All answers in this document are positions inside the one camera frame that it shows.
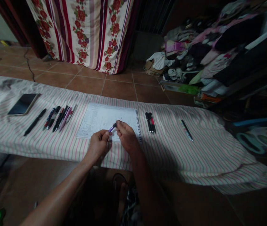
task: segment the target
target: paper sheet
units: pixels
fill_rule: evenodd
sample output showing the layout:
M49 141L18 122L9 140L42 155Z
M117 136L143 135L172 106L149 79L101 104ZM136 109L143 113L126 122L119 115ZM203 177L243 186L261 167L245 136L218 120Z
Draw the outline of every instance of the paper sheet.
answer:
M133 128L137 138L139 139L141 137L141 133L136 109L95 103L89 103L76 137L90 139L91 136L99 130L109 130L116 120L121 118L123 122L126 122ZM113 135L110 136L110 139L112 141L120 142L116 129L112 130L112 134Z

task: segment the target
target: person's left hand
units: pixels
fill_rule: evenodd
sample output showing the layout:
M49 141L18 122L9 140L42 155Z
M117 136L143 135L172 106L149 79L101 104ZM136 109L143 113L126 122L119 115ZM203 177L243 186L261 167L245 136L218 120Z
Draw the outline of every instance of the person's left hand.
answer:
M96 162L105 152L106 144L109 141L108 130L100 130L90 138L89 147L86 153L87 158Z

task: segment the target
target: striped tablecloth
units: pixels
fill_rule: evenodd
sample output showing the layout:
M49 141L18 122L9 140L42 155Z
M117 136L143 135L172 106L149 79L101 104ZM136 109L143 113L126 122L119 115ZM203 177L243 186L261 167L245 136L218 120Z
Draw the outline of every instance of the striped tablecloth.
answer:
M24 93L42 95L26 116L8 117L7 112ZM137 109L142 149L151 168L161 178L214 186L224 194L267 187L267 166L257 162L224 129L222 119L208 110L119 100L1 76L0 152L81 161L89 140L76 138L76 133L90 102ZM53 107L75 104L78 104L77 110L61 133L42 130ZM45 116L28 136L23 137L24 131L44 108L47 109ZM146 111L153 114L156 123L154 135L148 132ZM194 143L186 136L180 119L185 121ZM132 170L130 158L118 142L113 142L108 148L101 166Z

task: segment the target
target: hand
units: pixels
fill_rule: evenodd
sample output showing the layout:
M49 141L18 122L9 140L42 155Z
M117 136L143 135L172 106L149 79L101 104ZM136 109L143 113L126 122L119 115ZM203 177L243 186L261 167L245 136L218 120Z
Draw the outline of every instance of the hand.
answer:
M91 161L96 161L103 155L106 150L106 144L109 141L108 130L100 130L92 135L90 138L89 147L86 153L87 158Z
M140 149L136 134L127 123L120 120L117 121L117 135L120 137L121 144L129 155Z

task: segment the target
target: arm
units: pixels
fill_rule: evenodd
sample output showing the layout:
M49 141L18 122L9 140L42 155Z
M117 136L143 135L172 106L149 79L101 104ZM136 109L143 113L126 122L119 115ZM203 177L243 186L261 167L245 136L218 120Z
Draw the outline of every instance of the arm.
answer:
M144 224L180 225L162 188L151 174L150 167L133 129L118 120L117 131L121 144L131 159Z
M78 187L85 181L88 172L105 152L109 140L107 130L94 133L83 160L22 222L21 226L54 226L62 224Z

